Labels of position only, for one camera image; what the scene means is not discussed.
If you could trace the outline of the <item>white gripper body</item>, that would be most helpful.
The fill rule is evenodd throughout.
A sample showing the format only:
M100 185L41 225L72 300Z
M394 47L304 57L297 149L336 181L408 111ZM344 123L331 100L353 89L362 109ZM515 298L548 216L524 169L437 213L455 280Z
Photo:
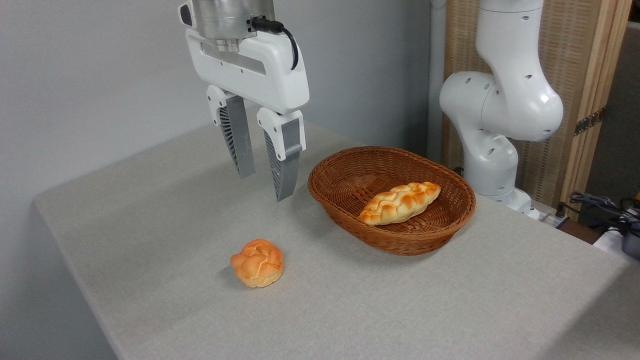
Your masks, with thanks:
M294 70L293 48L283 34L258 32L243 39L238 52L220 52L210 39L185 30L190 57L198 76L224 91L279 114L290 114L310 100L302 51Z

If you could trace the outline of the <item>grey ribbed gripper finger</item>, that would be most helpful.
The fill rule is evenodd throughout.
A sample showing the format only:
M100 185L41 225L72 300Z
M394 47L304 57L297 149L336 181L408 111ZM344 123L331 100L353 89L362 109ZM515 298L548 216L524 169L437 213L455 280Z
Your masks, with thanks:
M221 129L238 175L251 176L256 169L244 98L215 85L208 86L206 96L212 120Z
M275 196L280 202L291 196L297 186L300 154L306 150L303 114L279 114L262 107L257 121L263 129Z

